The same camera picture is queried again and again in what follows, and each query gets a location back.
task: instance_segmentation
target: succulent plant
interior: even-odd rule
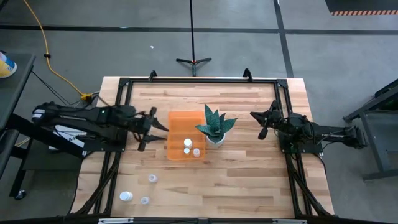
[[[207,105],[205,105],[205,116],[207,125],[196,125],[195,127],[214,143],[221,141],[224,134],[234,126],[237,120],[237,118],[224,120],[225,113],[219,116],[218,110],[213,113]]]

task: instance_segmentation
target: gray floor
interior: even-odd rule
[[[195,25],[212,28],[277,28],[272,0],[193,0]],[[183,0],[31,0],[44,24],[71,26],[188,27]],[[324,1],[280,0],[286,29],[397,30],[397,16],[332,17]],[[0,22],[35,24],[21,0],[10,1]],[[286,77],[278,34],[195,34],[197,58],[213,60],[200,76],[241,76],[248,67],[256,77]],[[175,58],[190,58],[189,33],[47,32],[53,67],[85,92],[97,91],[105,75],[189,76]],[[396,36],[288,35],[295,77],[304,78],[314,120],[344,125],[341,119],[398,76]],[[38,31],[0,30],[0,49],[38,56],[34,70],[68,98],[78,95],[46,68]],[[28,118],[34,106],[57,99],[30,77],[17,106]],[[345,218],[396,222],[398,178],[364,183],[362,174],[376,171],[369,148],[357,151],[341,144],[325,152],[333,206]],[[76,172],[29,173],[22,201],[7,196],[18,161],[11,161],[0,181],[0,219],[66,214],[73,200]]]

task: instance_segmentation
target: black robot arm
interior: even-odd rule
[[[32,121],[40,126],[62,125],[87,132],[86,136],[78,137],[85,142],[85,149],[115,151],[126,140],[125,131],[130,131],[140,142],[138,150],[143,151],[146,143],[165,139],[149,135],[151,126],[169,131],[155,117],[154,107],[145,114],[137,113],[135,107],[129,105],[79,109],[50,102],[37,106],[32,114]]]
[[[269,110],[265,112],[250,112],[254,119],[258,121],[262,130],[259,139],[267,136],[268,128],[275,129],[279,136],[283,137],[289,147],[295,150],[310,148],[320,145],[322,141],[341,142],[346,146],[361,149],[366,146],[364,134],[356,126],[333,127],[320,126],[307,119],[305,115],[291,113],[289,117],[283,118],[279,103],[273,101]]]

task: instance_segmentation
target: white pot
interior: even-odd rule
[[[214,143],[212,140],[209,139],[209,136],[206,136],[206,141],[207,141],[207,145],[209,145],[210,147],[220,147],[225,140],[225,134],[224,137],[221,139],[221,141]]]

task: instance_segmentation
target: translucent orange box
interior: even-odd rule
[[[188,161],[203,159],[206,155],[205,135],[195,128],[198,124],[205,124],[203,111],[170,111],[169,136],[167,138],[167,158],[173,161]],[[184,153],[184,140],[192,140],[189,155]],[[200,150],[200,156],[194,157],[193,150]]]

